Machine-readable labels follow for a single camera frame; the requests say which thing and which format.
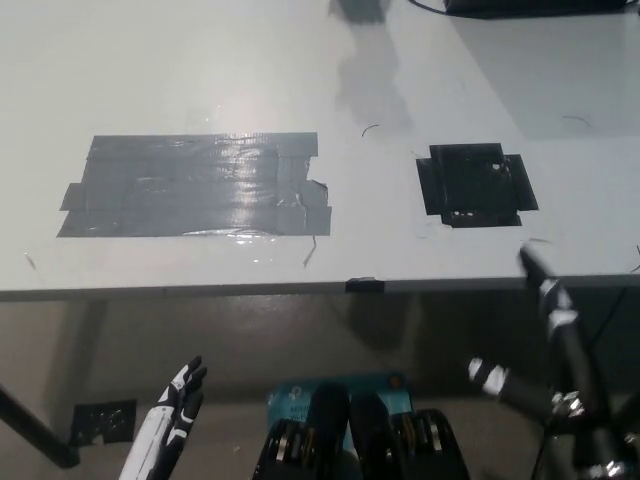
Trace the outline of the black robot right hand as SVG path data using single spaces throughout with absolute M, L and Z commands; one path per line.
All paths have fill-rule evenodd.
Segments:
M 519 261 L 535 296 L 538 318 L 546 327 L 550 386 L 535 386 L 478 357 L 469 361 L 469 380 L 485 394 L 541 422 L 548 434 L 571 436 L 578 479 L 637 479 L 639 455 L 611 408 L 578 308 L 563 282 L 529 245 L 520 248 Z

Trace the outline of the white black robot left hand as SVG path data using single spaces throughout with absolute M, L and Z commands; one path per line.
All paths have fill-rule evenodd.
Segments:
M 202 406 L 206 374 L 202 357 L 196 356 L 174 376 L 147 412 L 119 480 L 171 477 Z

